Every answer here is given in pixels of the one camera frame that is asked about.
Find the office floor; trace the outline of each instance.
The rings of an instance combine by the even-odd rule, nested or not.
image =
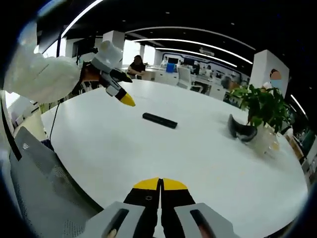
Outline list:
[[[44,131],[44,126],[41,120],[41,111],[37,109],[32,113],[31,116],[26,118],[13,132],[13,136],[15,137],[19,131],[19,129],[24,126],[28,129],[32,135],[35,136],[39,141],[46,140],[47,136]]]

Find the green leaves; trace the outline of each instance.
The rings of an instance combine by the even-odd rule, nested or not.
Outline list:
[[[283,121],[289,122],[288,106],[283,95],[277,88],[262,92],[253,85],[237,88],[231,95],[242,98],[241,109],[249,110],[249,122],[259,126],[267,123],[274,128],[275,133],[281,130]]]

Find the white round table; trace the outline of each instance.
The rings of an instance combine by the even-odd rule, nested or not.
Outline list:
[[[244,122],[246,112],[178,87],[142,80],[120,84],[135,107],[99,88],[62,103],[52,133],[62,163],[100,206],[123,201],[141,180],[160,177],[187,185],[196,203],[228,219],[242,238],[268,236],[298,215],[307,185],[284,137],[275,159],[259,158],[227,129],[229,114]],[[55,110],[42,115],[48,133]],[[147,121],[143,113],[178,126]]]

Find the black remote control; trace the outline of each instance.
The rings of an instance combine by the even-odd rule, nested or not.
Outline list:
[[[152,122],[155,122],[155,123],[160,124],[160,125],[167,126],[169,128],[172,128],[172,129],[175,129],[176,126],[177,126],[177,122],[174,122],[172,120],[168,120],[168,119],[165,119],[165,118],[161,118],[161,117],[155,116],[155,115],[150,114],[150,113],[144,113],[142,117],[145,120],[150,120]]]

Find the white protective suit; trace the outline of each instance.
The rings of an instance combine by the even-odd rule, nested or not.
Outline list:
[[[4,90],[39,103],[67,96],[79,81],[80,68],[68,57],[44,58],[34,53],[36,23],[29,23],[18,39],[18,47],[5,75]]]

